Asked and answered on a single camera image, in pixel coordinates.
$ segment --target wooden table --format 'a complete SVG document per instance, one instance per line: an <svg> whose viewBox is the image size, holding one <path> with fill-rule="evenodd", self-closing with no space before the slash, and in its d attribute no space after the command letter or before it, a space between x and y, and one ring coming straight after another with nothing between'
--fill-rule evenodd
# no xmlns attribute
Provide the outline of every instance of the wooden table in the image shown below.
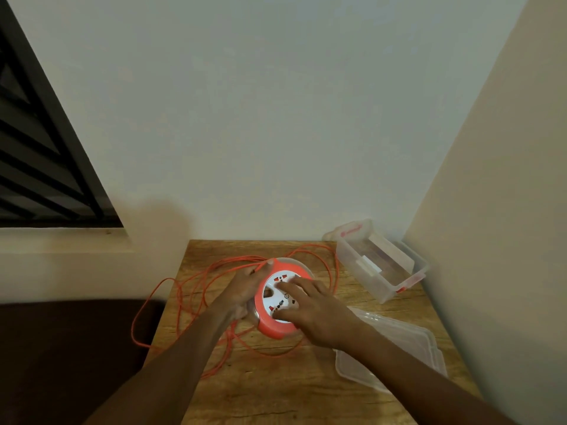
<svg viewBox="0 0 567 425"><path fill-rule="evenodd" d="M185 252L177 279L187 279L221 258L242 255L282 257L303 243L305 242L192 240ZM317 253L326 257L329 266L332 266L332 255L329 252L321 249ZM316 278L328 281L327 271L318 259L306 254L298 254L295 258L305 263ZM219 278L207 291L207 300L212 301L231 277L229 274ZM431 330L443 352L449 378L465 390L478 395L477 387L421 284L380 305L341 265L337 297L347 305ZM173 288L152 346L164 348L175 341L176 316L176 290ZM188 316L183 317L182 323L188 323ZM275 354L293 346L299 339L276 341L254 330L244 340L255 349ZM216 347L207 368L216 364L223 351L224 346ZM150 349L146 364L156 355L158 350ZM339 377L335 371L335 353L330 349L306 343L285 357L269 358L246 350L237 341L223 368L197 386L183 423L254 424L292 421L415 423L394 396Z"/></svg>

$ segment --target orange extension cord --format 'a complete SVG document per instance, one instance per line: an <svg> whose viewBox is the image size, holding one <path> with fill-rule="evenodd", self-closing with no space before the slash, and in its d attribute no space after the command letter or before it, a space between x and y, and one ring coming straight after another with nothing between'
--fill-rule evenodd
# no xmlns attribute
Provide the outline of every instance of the orange extension cord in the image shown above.
<svg viewBox="0 0 567 425"><path fill-rule="evenodd" d="M311 251L311 250L306 250L306 247L313 247L313 248L323 248L323 249L327 249L329 250L332 254L333 254L333 258L335 260L335 280L333 282L333 277L329 268L329 265L327 265L327 263L325 262L324 259L322 259L319 255L317 255L315 252ZM325 268L327 269L327 272L329 273L329 289L335 293L337 290L337 285L338 285L338 259L337 259L337 255L335 253L335 250L333 248L330 248L329 246L325 246L325 245L320 245L320 244L315 244L315 243L309 243L306 245L301 246L300 248L297 248L295 250L293 250L291 253L289 253L288 255L286 255L286 257L292 257L297 253L308 253L309 255L313 255L315 256L318 260L320 260L323 265L325 266ZM230 273L231 271L237 271L246 267L251 267L251 266L255 266L257 265L259 262L263 262L265 260L267 260L268 258L265 257L260 257L260 256L243 256L243 257L233 257L233 258L225 258L225 259L221 259L220 261L214 262L213 264L209 265L209 267L205 270L205 271L201 271L199 273L196 273L195 275L191 276L189 279L187 280L183 280L183 281L179 281L176 280L174 278L166 278L163 279L155 288L154 290L151 292L150 296L147 298L147 300L144 302L143 306L140 308L140 310L138 311L138 313L136 314L136 316L134 317L134 320L132 321L132 326L131 326L131 338L132 341L141 347L146 347L146 348L151 348L151 346L149 344L145 344L145 343L141 343L138 342L138 340L135 339L134 337L134 327L136 325L136 321L138 319L138 316L142 313L144 307L147 305L148 301L150 301L150 299L152 298L152 296L154 295L154 293L158 290L158 288L162 285L163 282L167 281L167 280L172 280L175 284L175 286L177 286L177 321L176 321L176 327L175 327L175 331L176 331L176 335L177 338L179 338L180 334L182 331L180 331L180 321L181 321L181 314L183 312L189 313L191 316L191 321L189 322L189 324L187 325L187 327L183 330L185 331L188 327L191 326L191 324L193 323L193 321L195 320L195 318L197 316L199 316L202 313L202 309L203 306L204 307L208 307L208 304L205 300L205 293L207 292L207 289L209 288L209 286L211 286L213 284L213 282L215 280L217 280L219 277L224 276L225 274ZM233 267L229 270L223 271L222 273L218 274L217 276L215 276L213 279L211 279L208 283L207 283L207 277L209 276L209 273L211 271L214 271L216 269L219 269L220 267L226 265L226 264L232 264L232 263L236 263L236 262L250 262L251 264L244 264L244 265L237 265L236 267ZM191 290L191 294L189 295L189 301L188 301L188 306L184 304L183 302L183 286L195 279L195 278L199 278L197 283L195 283L195 285L193 286L193 289ZM197 308L196 311L193 310L193 297L195 295L195 291L197 290L198 287L202 287L202 293L201 293L201 300L199 301L199 307ZM287 355L288 353L290 353L291 351L295 350L297 347L299 347L301 345L301 342L303 341L303 338L299 341L299 343L297 343L294 347L292 347L290 350L281 353L281 354L277 354L277 355L268 355L268 354L263 354L262 352L259 352L258 350L255 350L254 348L252 348L251 346L247 345L243 340L242 340L242 336L244 336L245 334L248 334L250 331L252 331L254 329L254 327L248 328L244 331L241 331L239 333L236 332L236 328L237 328L237 324L238 321L233 321L231 322L230 326L227 328L227 330L224 332L224 337L221 338L221 340L219 340L219 342L217 343L217 346L219 344L223 344L226 343L226 350L224 351L224 354L222 356L222 358L220 359L220 361L210 370L207 370L205 372L203 372L203 374L201 375L202 379L206 379L207 377L213 376L216 374L217 371L219 371L221 369L221 367L223 366L223 364L226 362L226 360L229 358L231 351L232 351L232 342L234 339L237 339L246 349L261 355L263 357L282 357L284 355Z"/></svg>

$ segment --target left hand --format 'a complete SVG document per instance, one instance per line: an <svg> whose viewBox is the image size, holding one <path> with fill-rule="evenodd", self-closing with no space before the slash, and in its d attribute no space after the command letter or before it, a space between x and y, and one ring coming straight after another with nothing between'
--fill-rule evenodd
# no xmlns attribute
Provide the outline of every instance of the left hand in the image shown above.
<svg viewBox="0 0 567 425"><path fill-rule="evenodd" d="M228 310L232 320L246 316L248 314L246 302L254 297L260 283L270 275L273 264L274 260L269 259L259 271L255 271L257 266L238 270L212 305L218 304L224 310Z"/></svg>

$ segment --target hand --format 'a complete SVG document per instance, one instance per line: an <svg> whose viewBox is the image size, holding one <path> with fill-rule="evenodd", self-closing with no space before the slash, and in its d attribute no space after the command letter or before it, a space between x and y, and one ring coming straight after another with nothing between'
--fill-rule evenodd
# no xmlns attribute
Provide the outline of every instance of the hand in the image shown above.
<svg viewBox="0 0 567 425"><path fill-rule="evenodd" d="M295 277L276 287L291 295L298 309L275 310L272 317L293 322L317 346L346 350L349 340L366 325L319 280Z"/></svg>
<svg viewBox="0 0 567 425"><path fill-rule="evenodd" d="M212 305L220 306L231 313L231 320L241 319L248 314L246 302L256 294L258 286L272 271L273 259L269 259L259 271L257 266L240 269L234 275L224 291L213 301Z"/></svg>

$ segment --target clear plastic container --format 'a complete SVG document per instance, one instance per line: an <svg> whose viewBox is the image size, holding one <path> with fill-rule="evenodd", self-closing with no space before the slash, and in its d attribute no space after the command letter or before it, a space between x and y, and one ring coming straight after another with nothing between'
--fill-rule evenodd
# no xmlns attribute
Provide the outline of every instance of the clear plastic container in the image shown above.
<svg viewBox="0 0 567 425"><path fill-rule="evenodd" d="M342 225L323 240L337 242L338 260L380 304L421 281L429 269L406 244L375 232L370 219Z"/></svg>
<svg viewBox="0 0 567 425"><path fill-rule="evenodd" d="M437 349L435 336L427 328L386 318L378 314L367 313L353 307L350 307L350 309L356 316L372 325L376 331L397 344L408 354L413 355L422 363L447 377L443 353ZM336 353L335 367L340 376L362 385L370 386L381 392L391 393L370 370L356 359L342 351L336 351Z"/></svg>

